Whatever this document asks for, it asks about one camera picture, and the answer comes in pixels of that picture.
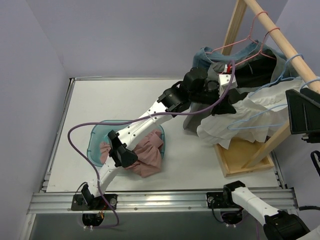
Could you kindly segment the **white pleated skirt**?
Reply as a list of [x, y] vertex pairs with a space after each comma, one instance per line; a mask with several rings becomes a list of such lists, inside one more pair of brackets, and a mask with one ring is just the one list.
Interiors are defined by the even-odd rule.
[[263, 88], [255, 95], [235, 103], [235, 114], [210, 115], [196, 129], [198, 137], [212, 145], [228, 149], [232, 138], [251, 143], [264, 142], [288, 120], [287, 90], [298, 91], [304, 81], [296, 77]]

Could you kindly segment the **pink pleated skirt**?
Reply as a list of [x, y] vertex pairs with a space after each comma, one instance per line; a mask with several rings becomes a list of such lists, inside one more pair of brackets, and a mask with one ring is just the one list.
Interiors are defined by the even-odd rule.
[[149, 177], [161, 171], [161, 150], [164, 146], [162, 132], [157, 128], [146, 135], [134, 148], [138, 160], [125, 169], [142, 178]]

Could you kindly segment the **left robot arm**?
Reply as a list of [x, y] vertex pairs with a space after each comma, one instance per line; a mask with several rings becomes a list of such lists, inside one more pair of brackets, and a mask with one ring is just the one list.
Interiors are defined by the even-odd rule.
[[164, 90], [142, 116], [123, 122], [123, 129], [109, 131], [107, 138], [110, 149], [101, 169], [96, 171], [96, 182], [86, 183], [81, 189], [83, 204], [90, 210], [97, 209], [100, 204], [109, 207], [111, 204], [105, 198], [104, 191], [120, 168], [131, 167], [138, 162], [134, 151], [138, 143], [176, 116], [193, 116], [211, 111], [224, 101], [235, 79], [233, 67], [226, 90], [211, 90], [208, 87], [211, 83], [208, 72], [202, 67], [193, 67], [183, 80]]

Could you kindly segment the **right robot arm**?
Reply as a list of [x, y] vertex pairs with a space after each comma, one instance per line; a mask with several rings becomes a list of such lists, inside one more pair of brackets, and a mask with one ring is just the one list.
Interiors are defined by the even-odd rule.
[[[300, 91], [285, 92], [288, 103], [290, 132], [302, 134], [310, 144], [320, 141], [320, 95], [304, 87]], [[263, 227], [269, 240], [318, 240], [320, 229], [310, 230], [295, 214], [275, 208], [252, 193], [241, 181], [224, 185], [223, 203], [229, 207], [240, 207], [254, 217]]]

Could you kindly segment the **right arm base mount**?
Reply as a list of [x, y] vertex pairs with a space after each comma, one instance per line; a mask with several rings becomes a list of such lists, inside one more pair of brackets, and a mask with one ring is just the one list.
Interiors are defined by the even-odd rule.
[[232, 205], [224, 199], [222, 191], [211, 191], [206, 193], [206, 203], [209, 209], [229, 209]]

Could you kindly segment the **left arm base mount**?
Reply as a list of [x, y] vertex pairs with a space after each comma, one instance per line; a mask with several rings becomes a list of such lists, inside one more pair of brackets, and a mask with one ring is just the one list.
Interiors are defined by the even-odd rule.
[[72, 211], [100, 211], [111, 210], [111, 207], [100, 193], [98, 196], [91, 194], [88, 183], [84, 182], [73, 195], [70, 209]]

